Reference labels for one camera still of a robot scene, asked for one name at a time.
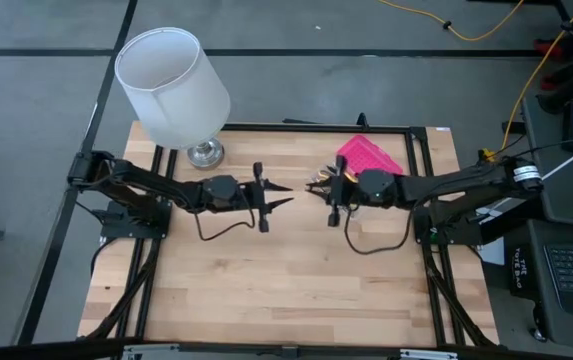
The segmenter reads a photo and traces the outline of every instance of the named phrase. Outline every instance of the white lampshade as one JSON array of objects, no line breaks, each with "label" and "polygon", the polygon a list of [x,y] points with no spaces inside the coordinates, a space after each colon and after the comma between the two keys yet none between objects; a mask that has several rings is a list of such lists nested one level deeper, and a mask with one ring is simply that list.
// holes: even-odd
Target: white lampshade
[{"label": "white lampshade", "polygon": [[115,75],[156,144],[188,149],[212,139],[230,114],[230,97],[199,41],[159,28],[119,52]]}]

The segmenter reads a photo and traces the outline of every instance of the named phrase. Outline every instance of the black cable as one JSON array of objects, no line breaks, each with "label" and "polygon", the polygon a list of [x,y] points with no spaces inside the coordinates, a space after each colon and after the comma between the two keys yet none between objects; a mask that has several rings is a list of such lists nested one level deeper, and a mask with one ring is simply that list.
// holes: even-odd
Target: black cable
[{"label": "black cable", "polygon": [[124,313],[125,308],[127,308],[131,302],[139,288],[142,286],[144,281],[149,278],[151,272],[154,269],[154,265],[157,264],[157,259],[155,255],[155,251],[151,249],[148,253],[148,257],[146,261],[142,265],[141,269],[137,273],[135,280],[124,289],[123,295],[119,298],[113,309],[110,311],[106,317],[102,320],[99,326],[90,334],[86,336],[88,339],[97,339],[97,338],[106,338],[110,330],[115,326],[119,318]]},{"label": "black cable", "polygon": [[518,142],[521,141],[521,139],[523,139],[524,137],[526,137],[526,134],[522,134],[519,138],[517,138],[517,140],[513,141],[512,143],[510,143],[508,146],[506,146],[505,148],[499,150],[498,152],[495,153],[495,155],[493,156],[497,156],[497,154],[501,154],[502,152],[508,150],[508,148],[510,148],[511,146],[516,145]]},{"label": "black cable", "polygon": [[466,245],[466,247],[469,248],[470,251],[472,251],[473,254],[475,254],[475,256],[477,256],[480,261],[484,261],[484,259],[482,259],[482,256],[479,255],[479,252],[477,252],[477,250],[475,250],[475,248],[473,247],[473,245]]},{"label": "black cable", "polygon": [[86,210],[86,212],[88,212],[89,214],[91,214],[95,219],[97,219],[97,221],[99,221],[100,224],[104,225],[104,220],[102,220],[99,216],[97,216],[97,214],[95,214],[93,212],[93,210],[87,208],[86,206],[84,206],[83,204],[81,204],[79,201],[75,201],[75,205],[79,206],[80,208]]},{"label": "black cable", "polygon": [[219,236],[224,235],[225,233],[232,230],[233,228],[235,228],[237,226],[241,226],[241,225],[245,225],[249,229],[255,228],[255,214],[253,213],[253,209],[250,207],[250,204],[248,203],[248,199],[246,199],[246,197],[244,196],[244,194],[242,193],[240,188],[237,188],[237,194],[240,195],[242,199],[244,199],[244,203],[246,204],[246,207],[248,208],[248,212],[250,213],[251,223],[249,224],[247,221],[240,221],[240,222],[234,223],[233,225],[231,225],[231,226],[227,227],[226,229],[216,233],[213,236],[209,236],[209,237],[205,238],[204,234],[202,232],[202,225],[199,221],[199,216],[197,216],[197,212],[195,211],[196,210],[195,206],[188,200],[188,197],[186,197],[186,194],[184,194],[180,191],[181,197],[179,199],[184,203],[184,206],[188,206],[189,210],[192,211],[193,216],[195,217],[195,224],[197,224],[197,233],[199,234],[199,238],[202,241],[210,241],[210,240],[213,240],[215,238],[218,238]]},{"label": "black cable", "polygon": [[[114,160],[108,160],[108,161],[111,163],[111,166],[114,166],[114,165],[113,165],[113,164],[114,164]],[[83,186],[84,186],[85,188],[87,188],[87,189],[92,189],[92,188],[94,188],[94,187],[96,187],[96,186],[98,186],[98,185],[103,184],[103,183],[106,182],[106,181],[112,181],[115,176],[117,176],[117,175],[122,175],[122,174],[124,174],[124,173],[125,173],[125,171],[120,171],[120,172],[117,172],[117,173],[110,173],[110,174],[108,174],[108,175],[102,177],[102,178],[99,179],[99,180],[96,180],[96,181],[93,181],[93,182],[90,182],[90,183],[83,183],[83,184],[80,184],[80,185],[83,185]]]},{"label": "black cable", "polygon": [[354,209],[348,207],[348,215],[346,216],[346,222],[344,224],[344,237],[346,238],[346,242],[348,243],[348,246],[350,246],[350,248],[359,255],[372,255],[372,254],[376,254],[376,253],[383,252],[383,251],[394,251],[394,250],[401,248],[406,243],[406,240],[408,239],[408,235],[410,234],[410,223],[411,223],[411,220],[413,219],[413,214],[414,214],[415,210],[418,207],[424,205],[424,203],[426,203],[428,200],[430,200],[430,198],[434,197],[433,192],[435,190],[437,190],[438,188],[440,188],[444,185],[447,185],[447,184],[456,183],[456,182],[463,181],[463,180],[469,180],[469,179],[472,179],[475,177],[486,176],[488,173],[493,171],[493,169],[494,168],[491,167],[488,171],[486,171],[485,173],[483,173],[481,175],[474,175],[474,176],[469,176],[469,177],[465,177],[465,178],[461,178],[461,179],[446,181],[446,182],[443,182],[441,184],[435,185],[432,189],[427,191],[426,195],[421,197],[419,200],[415,201],[415,203],[413,204],[413,207],[408,212],[408,217],[406,218],[406,229],[404,230],[404,237],[402,238],[402,240],[397,245],[394,245],[394,246],[381,247],[381,248],[376,248],[376,249],[366,250],[366,251],[357,249],[355,247],[355,245],[353,245],[352,241],[350,240],[350,237],[348,236],[348,224],[350,221],[350,216],[352,215],[352,213],[354,211],[359,209],[359,205],[357,205],[357,207]]},{"label": "black cable", "polygon": [[542,150],[542,149],[547,149],[547,148],[550,148],[550,147],[555,147],[555,146],[559,146],[559,145],[567,144],[567,143],[572,143],[572,142],[573,142],[573,139],[572,139],[572,140],[560,141],[560,142],[557,142],[557,143],[554,143],[554,144],[548,144],[548,145],[544,145],[544,146],[538,146],[538,147],[534,147],[534,148],[532,148],[532,149],[530,149],[530,150],[522,151],[522,152],[520,152],[520,153],[517,153],[517,154],[515,154],[515,155],[512,155],[511,157],[512,157],[512,158],[516,158],[516,157],[521,156],[521,155],[524,155],[524,154],[534,153],[534,152],[539,151],[539,150]]},{"label": "black cable", "polygon": [[104,250],[104,248],[110,244],[113,243],[113,241],[117,240],[117,238],[107,238],[106,241],[97,248],[97,250],[95,250],[95,253],[93,254],[93,258],[90,260],[90,276],[93,276],[93,272],[95,272],[95,262],[97,261],[97,256],[99,256],[99,253],[102,252],[102,250]]}]

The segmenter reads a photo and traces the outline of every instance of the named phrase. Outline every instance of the pink sponge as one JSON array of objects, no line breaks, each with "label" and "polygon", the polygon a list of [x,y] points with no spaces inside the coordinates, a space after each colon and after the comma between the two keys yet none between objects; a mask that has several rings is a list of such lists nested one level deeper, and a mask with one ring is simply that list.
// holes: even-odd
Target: pink sponge
[{"label": "pink sponge", "polygon": [[337,154],[346,158],[348,168],[355,175],[366,169],[381,169],[393,174],[404,173],[401,166],[397,165],[384,150],[362,135],[355,135],[337,151]]}]

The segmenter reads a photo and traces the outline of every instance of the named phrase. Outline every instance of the wooden table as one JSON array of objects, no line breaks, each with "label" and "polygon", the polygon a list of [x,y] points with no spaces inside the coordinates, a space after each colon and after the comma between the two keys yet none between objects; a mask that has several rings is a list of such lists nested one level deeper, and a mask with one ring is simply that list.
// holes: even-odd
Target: wooden table
[{"label": "wooden table", "polygon": [[[427,128],[435,174],[456,171],[450,130]],[[353,253],[341,228],[326,226],[330,209],[306,193],[304,184],[352,134],[223,131],[224,162],[213,171],[194,169],[180,153],[175,179],[231,174],[252,179],[251,166],[292,193],[267,192],[268,199],[295,200],[269,215],[270,233],[239,227],[210,242],[197,236],[192,215],[175,209],[163,241],[146,324],[147,339],[175,342],[435,346],[421,249],[411,234],[398,251]],[[367,135],[409,173],[404,137]],[[139,122],[124,155],[150,168],[155,145]],[[420,169],[421,152],[416,146]],[[160,173],[166,169],[162,160]],[[366,209],[349,227],[360,248],[395,244],[404,233],[406,211]],[[249,220],[248,212],[200,215],[205,236]],[[118,240],[99,256],[79,334],[88,334],[124,291],[133,240]],[[478,258],[450,247],[458,298],[485,335],[497,341],[484,275]],[[139,300],[133,303],[127,335],[134,334]],[[442,299],[447,339],[448,307]]]}]

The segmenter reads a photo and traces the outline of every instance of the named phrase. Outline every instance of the silver lamp base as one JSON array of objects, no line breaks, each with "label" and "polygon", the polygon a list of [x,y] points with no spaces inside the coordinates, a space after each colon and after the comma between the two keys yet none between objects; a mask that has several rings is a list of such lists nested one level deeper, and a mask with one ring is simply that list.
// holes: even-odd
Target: silver lamp base
[{"label": "silver lamp base", "polygon": [[219,140],[212,138],[188,149],[188,160],[197,169],[214,169],[224,160],[224,147]]}]

